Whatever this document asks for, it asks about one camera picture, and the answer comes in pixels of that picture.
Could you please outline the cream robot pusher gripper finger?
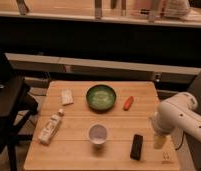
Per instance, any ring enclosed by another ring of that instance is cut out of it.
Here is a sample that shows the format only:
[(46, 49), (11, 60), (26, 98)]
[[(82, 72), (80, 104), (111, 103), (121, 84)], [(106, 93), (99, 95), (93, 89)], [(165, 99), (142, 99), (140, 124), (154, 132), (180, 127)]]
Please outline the cream robot pusher gripper finger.
[(167, 140), (167, 137), (165, 135), (154, 135), (154, 148), (155, 149), (162, 149), (165, 142)]

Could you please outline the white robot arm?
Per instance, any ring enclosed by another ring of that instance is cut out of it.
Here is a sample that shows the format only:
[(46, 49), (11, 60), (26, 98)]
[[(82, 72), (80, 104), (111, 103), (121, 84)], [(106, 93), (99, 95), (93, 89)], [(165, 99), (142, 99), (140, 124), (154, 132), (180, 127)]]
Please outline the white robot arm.
[(162, 149), (166, 136), (178, 127), (201, 142), (201, 116), (195, 113), (197, 99), (188, 92), (161, 101), (151, 117), (154, 148)]

